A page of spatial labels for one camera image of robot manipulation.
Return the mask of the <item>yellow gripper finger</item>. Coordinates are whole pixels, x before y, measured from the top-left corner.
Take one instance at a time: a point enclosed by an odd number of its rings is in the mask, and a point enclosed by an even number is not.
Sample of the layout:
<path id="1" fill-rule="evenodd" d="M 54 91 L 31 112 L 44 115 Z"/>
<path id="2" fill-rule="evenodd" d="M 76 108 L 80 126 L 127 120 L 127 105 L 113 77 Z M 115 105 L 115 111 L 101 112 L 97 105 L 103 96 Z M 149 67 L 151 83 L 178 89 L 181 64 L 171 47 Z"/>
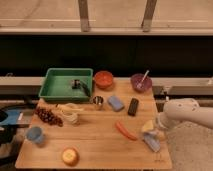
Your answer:
<path id="1" fill-rule="evenodd" d="M 150 132 L 154 130 L 154 123 L 152 120 L 147 121 L 141 128 L 143 133 Z"/>

